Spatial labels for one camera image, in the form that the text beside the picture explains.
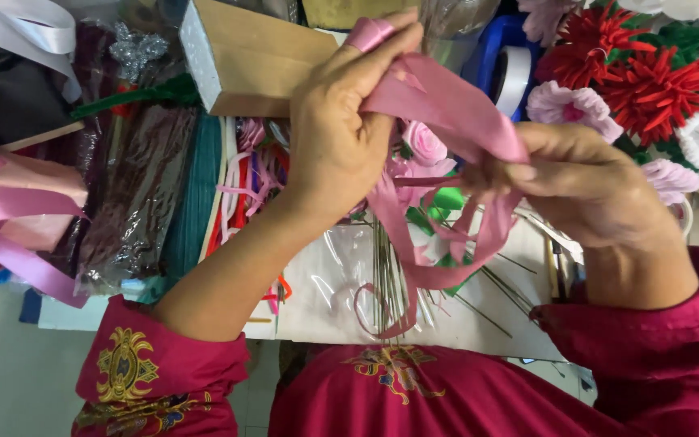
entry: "red artificial flower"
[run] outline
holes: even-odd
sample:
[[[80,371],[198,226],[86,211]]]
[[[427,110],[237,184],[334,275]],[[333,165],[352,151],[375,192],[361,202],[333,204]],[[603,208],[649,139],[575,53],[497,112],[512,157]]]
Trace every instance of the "red artificial flower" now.
[[[675,54],[676,47],[664,47],[659,55],[637,53],[627,60],[629,65],[611,65],[616,79],[597,87],[616,113],[614,121],[630,135],[638,134],[641,145],[669,139],[674,125],[684,126],[684,114],[699,112],[699,59],[671,71]]]
[[[606,60],[612,50],[655,51],[653,45],[630,41],[635,35],[645,34],[647,29],[627,30],[621,26],[634,13],[619,8],[609,15],[611,0],[605,8],[596,6],[585,9],[581,15],[572,13],[564,30],[558,35],[566,42],[551,49],[536,70],[536,78],[554,77],[558,85],[569,89],[586,88],[595,79],[603,84],[605,79],[616,80]]]

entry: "white tape roll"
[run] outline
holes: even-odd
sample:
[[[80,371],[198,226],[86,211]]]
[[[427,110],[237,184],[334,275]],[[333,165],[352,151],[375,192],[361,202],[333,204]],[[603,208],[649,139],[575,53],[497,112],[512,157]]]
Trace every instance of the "white tape roll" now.
[[[527,47],[505,46],[500,50],[497,62],[506,60],[506,74],[501,78],[502,84],[496,101],[496,108],[507,117],[510,117],[517,111],[519,104],[522,103],[525,88],[527,88],[527,80],[530,77],[531,58],[530,49]],[[502,72],[502,65],[496,64],[496,71]]]

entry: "white satin ribbon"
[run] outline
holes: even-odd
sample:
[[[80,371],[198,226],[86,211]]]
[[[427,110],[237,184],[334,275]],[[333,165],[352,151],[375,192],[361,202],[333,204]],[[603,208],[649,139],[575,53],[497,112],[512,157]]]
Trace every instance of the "white satin ribbon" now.
[[[74,18],[50,0],[0,0],[0,47],[65,75],[62,94],[80,97],[68,54],[74,51]]]

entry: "embroidered pattern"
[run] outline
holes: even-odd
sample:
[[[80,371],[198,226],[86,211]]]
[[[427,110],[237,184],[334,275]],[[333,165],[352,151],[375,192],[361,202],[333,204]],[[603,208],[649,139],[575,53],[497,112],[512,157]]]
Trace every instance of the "embroidered pattern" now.
[[[182,394],[155,400],[86,404],[74,421],[79,428],[91,424],[106,424],[106,435],[128,437],[141,432],[150,417],[155,417],[158,426],[151,435],[157,435],[174,428],[185,418],[185,413],[195,407],[201,407],[208,412],[212,396],[205,391],[201,393],[201,398],[203,402],[190,399],[189,394]]]
[[[100,402],[135,401],[152,390],[136,387],[137,382],[151,382],[158,378],[158,366],[149,359],[139,358],[141,350],[153,350],[143,338],[143,333],[132,333],[131,328],[124,330],[116,327],[110,335],[115,347],[99,353],[99,361],[96,363],[99,372],[107,374],[106,382],[96,383]]]
[[[387,386],[393,394],[399,395],[403,399],[403,404],[409,404],[409,397],[406,391],[416,390],[424,397],[441,397],[447,392],[429,391],[419,382],[419,375],[415,367],[421,363],[436,361],[435,357],[425,355],[414,346],[391,346],[379,350],[366,349],[359,357],[343,361],[344,364],[355,364],[355,372],[361,375],[379,375],[379,383]],[[398,384],[403,388],[399,391],[396,388],[396,376]]]

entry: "silver tinsel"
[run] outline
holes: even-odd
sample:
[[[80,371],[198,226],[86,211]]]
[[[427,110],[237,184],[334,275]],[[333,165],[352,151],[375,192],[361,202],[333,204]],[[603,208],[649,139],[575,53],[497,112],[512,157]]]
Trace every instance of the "silver tinsel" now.
[[[135,34],[122,22],[115,23],[117,42],[110,46],[110,55],[120,62],[121,78],[136,83],[144,65],[166,53],[169,43],[157,34]]]

